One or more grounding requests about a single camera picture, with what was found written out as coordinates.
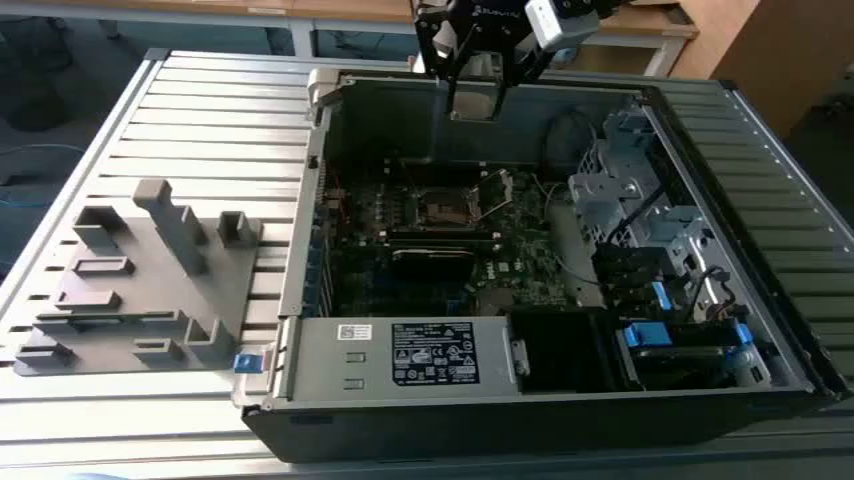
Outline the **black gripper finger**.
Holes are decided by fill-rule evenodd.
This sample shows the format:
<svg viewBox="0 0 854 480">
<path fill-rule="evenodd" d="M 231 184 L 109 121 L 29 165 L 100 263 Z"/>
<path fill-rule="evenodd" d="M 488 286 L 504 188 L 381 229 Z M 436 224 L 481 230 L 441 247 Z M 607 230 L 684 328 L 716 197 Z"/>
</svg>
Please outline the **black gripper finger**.
<svg viewBox="0 0 854 480">
<path fill-rule="evenodd" d="M 500 74 L 497 77 L 497 93 L 491 119 L 501 112 L 508 90 L 539 79 L 555 56 L 539 45 L 533 34 L 529 34 L 517 45 L 500 53 Z"/>
<path fill-rule="evenodd" d="M 444 114 L 455 116 L 457 81 L 473 56 L 476 25 L 471 22 L 417 22 L 416 37 L 424 73 L 447 86 Z"/>
</svg>

